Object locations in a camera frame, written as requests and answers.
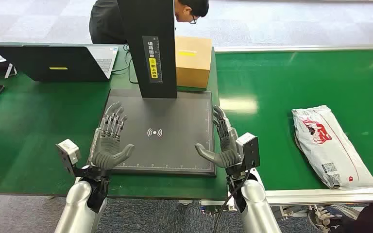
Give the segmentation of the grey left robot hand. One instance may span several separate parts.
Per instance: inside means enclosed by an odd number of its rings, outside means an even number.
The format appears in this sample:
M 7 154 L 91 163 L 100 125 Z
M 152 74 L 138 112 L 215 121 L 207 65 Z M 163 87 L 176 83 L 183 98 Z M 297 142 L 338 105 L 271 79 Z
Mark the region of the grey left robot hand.
M 124 108 L 119 101 L 111 104 L 95 130 L 91 163 L 102 170 L 112 170 L 127 160 L 135 150 L 134 144 L 121 147 L 121 132 L 128 118 L 123 112 Z

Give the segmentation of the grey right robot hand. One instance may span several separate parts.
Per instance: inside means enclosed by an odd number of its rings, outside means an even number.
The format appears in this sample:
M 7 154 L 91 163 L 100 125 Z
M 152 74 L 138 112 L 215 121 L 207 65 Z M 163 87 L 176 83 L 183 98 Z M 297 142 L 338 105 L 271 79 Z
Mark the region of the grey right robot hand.
M 194 145 L 197 153 L 204 159 L 214 163 L 221 168 L 228 168 L 242 161 L 236 147 L 237 132 L 232 127 L 225 112 L 218 106 L 213 106 L 213 124 L 215 125 L 220 139 L 220 152 L 215 153 L 207 150 L 202 144 Z

